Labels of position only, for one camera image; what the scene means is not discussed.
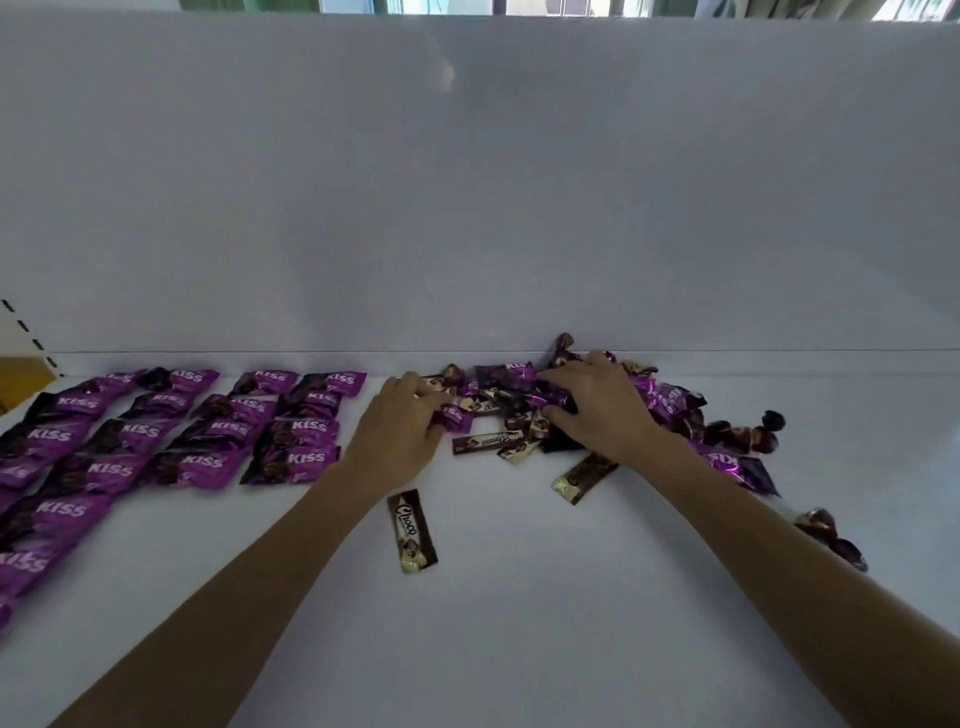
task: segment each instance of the brown wrapper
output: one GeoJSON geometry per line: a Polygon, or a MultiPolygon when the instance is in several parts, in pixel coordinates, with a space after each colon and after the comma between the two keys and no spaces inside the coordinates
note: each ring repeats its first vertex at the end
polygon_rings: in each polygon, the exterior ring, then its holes
{"type": "Polygon", "coordinates": [[[522,442],[499,449],[496,454],[511,465],[519,465],[540,448],[540,442],[522,442]]]}
{"type": "Polygon", "coordinates": [[[404,573],[417,573],[437,563],[437,549],[426,527],[420,493],[414,489],[387,498],[394,520],[396,550],[404,573]]]}
{"type": "Polygon", "coordinates": [[[489,417],[490,415],[499,415],[502,410],[495,401],[484,400],[478,397],[464,397],[460,400],[460,406],[472,412],[474,417],[489,417]]]}
{"type": "Polygon", "coordinates": [[[566,473],[553,481],[551,488],[572,505],[580,502],[594,485],[620,466],[603,455],[592,452],[566,473]]]}
{"type": "Polygon", "coordinates": [[[467,437],[453,438],[453,454],[463,455],[468,452],[485,452],[491,449],[501,449],[516,445],[523,440],[523,433],[519,430],[504,430],[491,432],[486,435],[468,435],[467,437]]]}

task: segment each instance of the white wall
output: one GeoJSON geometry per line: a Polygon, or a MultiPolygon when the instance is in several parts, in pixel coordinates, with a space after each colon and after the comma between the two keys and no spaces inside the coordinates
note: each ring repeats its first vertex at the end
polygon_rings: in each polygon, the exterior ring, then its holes
{"type": "Polygon", "coordinates": [[[0,285],[55,352],[960,349],[958,34],[2,16],[0,285]]]}

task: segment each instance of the hand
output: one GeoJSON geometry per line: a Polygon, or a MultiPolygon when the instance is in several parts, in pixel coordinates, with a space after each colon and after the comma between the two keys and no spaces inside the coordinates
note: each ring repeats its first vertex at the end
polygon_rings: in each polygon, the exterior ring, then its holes
{"type": "Polygon", "coordinates": [[[444,429],[430,420],[448,402],[415,372],[391,376],[360,418],[344,465],[384,495],[406,485],[433,459],[444,429]]]}
{"type": "Polygon", "coordinates": [[[623,367],[603,352],[590,352],[584,361],[570,361],[537,377],[563,387],[577,403],[571,415],[557,406],[543,414],[588,449],[613,462],[632,466],[631,459],[656,448],[664,430],[657,426],[623,367]]]}

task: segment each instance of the right hand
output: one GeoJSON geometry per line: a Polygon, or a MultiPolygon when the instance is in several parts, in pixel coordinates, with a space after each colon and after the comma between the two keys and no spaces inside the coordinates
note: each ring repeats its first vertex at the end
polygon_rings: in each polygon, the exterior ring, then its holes
{"type": "Polygon", "coordinates": [[[543,414],[588,449],[615,463],[629,465],[665,430],[654,422],[639,392],[619,364],[603,352],[584,361],[570,361],[537,377],[563,387],[577,403],[577,414],[549,405],[543,414]]]}

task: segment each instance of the white shelf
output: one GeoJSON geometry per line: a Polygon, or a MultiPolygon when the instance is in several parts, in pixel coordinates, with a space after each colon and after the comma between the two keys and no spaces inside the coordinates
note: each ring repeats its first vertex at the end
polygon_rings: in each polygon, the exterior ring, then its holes
{"type": "MultiPolygon", "coordinates": [[[[829,508],[878,581],[960,633],[955,378],[667,378],[702,390],[709,418],[782,411],[767,463],[784,496],[829,508]]],[[[378,387],[343,408],[343,443],[378,387]]],[[[649,486],[617,472],[575,507],[550,491],[577,459],[513,468],[489,453],[454,459],[444,443],[416,483],[439,564],[401,573],[385,507],[374,509],[234,728],[840,726],[649,486]]],[[[0,638],[11,725],[45,726],[302,493],[233,485],[120,501],[0,638]]]]}

